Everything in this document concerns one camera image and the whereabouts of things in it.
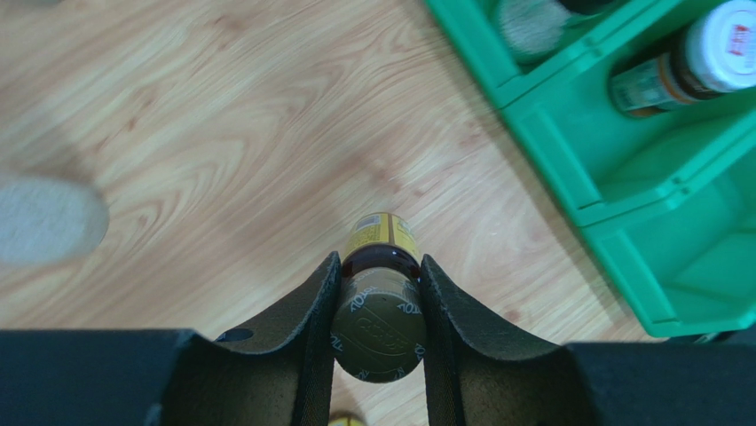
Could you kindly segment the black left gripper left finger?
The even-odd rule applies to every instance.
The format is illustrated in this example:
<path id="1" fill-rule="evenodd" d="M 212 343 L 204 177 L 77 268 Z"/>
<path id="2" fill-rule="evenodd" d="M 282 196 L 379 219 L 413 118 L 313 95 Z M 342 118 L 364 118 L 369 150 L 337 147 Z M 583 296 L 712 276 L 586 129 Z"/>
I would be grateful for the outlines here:
<path id="1" fill-rule="evenodd" d="M 341 262 L 209 339 L 191 329 L 3 330 L 4 425 L 323 425 Z"/>

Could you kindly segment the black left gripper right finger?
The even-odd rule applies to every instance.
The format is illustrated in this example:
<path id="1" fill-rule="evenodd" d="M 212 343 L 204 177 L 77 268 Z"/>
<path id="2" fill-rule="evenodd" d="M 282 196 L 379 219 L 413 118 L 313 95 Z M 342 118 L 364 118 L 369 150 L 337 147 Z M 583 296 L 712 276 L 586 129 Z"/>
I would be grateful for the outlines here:
<path id="1" fill-rule="evenodd" d="M 433 425 L 752 425 L 755 331 L 559 345 L 503 319 L 430 256 L 420 291 Z"/>

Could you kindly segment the black lid jar white granules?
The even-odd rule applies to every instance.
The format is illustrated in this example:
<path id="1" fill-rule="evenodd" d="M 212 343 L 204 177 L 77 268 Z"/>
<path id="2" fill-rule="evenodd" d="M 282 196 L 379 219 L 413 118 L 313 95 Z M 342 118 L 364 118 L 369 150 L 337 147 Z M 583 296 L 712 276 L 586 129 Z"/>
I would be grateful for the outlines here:
<path id="1" fill-rule="evenodd" d="M 545 59 L 568 31 L 604 12 L 610 0 L 507 0 L 493 9 L 492 20 L 518 64 Z"/>

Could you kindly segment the white lid sauce jar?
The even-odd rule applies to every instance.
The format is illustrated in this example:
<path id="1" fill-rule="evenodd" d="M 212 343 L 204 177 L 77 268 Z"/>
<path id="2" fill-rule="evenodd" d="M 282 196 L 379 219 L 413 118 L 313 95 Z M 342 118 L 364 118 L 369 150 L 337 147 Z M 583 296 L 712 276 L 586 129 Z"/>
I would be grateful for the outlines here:
<path id="1" fill-rule="evenodd" d="M 754 86 L 755 3 L 726 1 L 612 76 L 608 90 L 620 111 L 649 117 Z"/>

